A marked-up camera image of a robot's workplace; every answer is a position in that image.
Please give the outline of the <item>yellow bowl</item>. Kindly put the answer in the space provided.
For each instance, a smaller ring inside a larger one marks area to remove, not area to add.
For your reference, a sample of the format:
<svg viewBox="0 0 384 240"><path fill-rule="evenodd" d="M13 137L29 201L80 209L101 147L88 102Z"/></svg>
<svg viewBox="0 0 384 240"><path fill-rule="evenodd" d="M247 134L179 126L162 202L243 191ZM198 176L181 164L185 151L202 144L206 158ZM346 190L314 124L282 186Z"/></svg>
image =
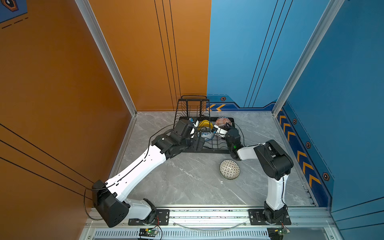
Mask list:
<svg viewBox="0 0 384 240"><path fill-rule="evenodd" d="M201 130L201 129L212 129L214 127L213 123L209 120L203 120L201 122L199 122L198 124L198 130Z"/></svg>

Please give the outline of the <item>brown patterned bowl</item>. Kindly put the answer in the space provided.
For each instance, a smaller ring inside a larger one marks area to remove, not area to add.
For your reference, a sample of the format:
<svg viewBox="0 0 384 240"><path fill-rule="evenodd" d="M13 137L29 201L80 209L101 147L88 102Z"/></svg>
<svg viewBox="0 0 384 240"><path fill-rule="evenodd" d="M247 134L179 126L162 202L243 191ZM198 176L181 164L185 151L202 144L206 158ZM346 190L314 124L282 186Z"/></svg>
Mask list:
<svg viewBox="0 0 384 240"><path fill-rule="evenodd" d="M219 165L221 176L226 180L234 180L240 176L240 167L233 160L223 160Z"/></svg>

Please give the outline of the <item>blue floral bowl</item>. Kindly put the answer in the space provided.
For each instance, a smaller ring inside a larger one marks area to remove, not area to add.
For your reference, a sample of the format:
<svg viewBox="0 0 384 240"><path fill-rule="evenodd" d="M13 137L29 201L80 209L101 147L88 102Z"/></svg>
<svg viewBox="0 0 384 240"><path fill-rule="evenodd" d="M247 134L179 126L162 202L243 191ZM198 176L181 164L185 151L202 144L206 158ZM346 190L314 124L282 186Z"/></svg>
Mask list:
<svg viewBox="0 0 384 240"><path fill-rule="evenodd" d="M201 137L204 138L205 142L211 141L215 134L213 132L201 132Z"/></svg>

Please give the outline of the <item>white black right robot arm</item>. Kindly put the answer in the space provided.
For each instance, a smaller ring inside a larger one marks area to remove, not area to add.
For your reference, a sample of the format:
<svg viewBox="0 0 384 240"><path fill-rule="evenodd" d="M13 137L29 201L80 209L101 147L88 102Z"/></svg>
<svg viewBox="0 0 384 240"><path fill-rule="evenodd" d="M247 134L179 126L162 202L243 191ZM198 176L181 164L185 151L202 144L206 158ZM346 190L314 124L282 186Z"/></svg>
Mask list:
<svg viewBox="0 0 384 240"><path fill-rule="evenodd" d="M268 176L268 194L264 202L261 219L269 225L291 225L285 201L287 181L294 162L275 141L244 146L239 130L230 127L224 136L230 155L237 161L258 160Z"/></svg>

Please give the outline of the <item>orange patterned bowl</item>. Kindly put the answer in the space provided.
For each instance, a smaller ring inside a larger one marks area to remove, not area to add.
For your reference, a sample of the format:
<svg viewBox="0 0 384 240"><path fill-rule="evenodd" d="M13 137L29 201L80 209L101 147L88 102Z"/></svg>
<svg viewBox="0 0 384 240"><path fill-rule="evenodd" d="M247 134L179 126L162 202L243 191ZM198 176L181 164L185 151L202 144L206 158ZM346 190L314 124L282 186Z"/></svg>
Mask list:
<svg viewBox="0 0 384 240"><path fill-rule="evenodd" d="M232 126L232 121L227 117L218 117L215 121L215 125L218 127L223 127L226 125Z"/></svg>

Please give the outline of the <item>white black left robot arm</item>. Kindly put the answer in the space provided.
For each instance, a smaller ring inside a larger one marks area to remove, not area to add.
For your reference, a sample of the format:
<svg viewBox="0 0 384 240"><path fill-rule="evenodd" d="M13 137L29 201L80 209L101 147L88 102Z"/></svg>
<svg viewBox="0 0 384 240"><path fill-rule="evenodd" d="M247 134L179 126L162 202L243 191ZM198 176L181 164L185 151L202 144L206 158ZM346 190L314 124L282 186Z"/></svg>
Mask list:
<svg viewBox="0 0 384 240"><path fill-rule="evenodd" d="M148 148L114 177L92 186L93 204L108 227L113 228L124 219L136 219L146 225L157 217L157 208L148 199L132 200L130 192L156 167L192 147L199 122L181 119L167 126L164 133L150 137Z"/></svg>

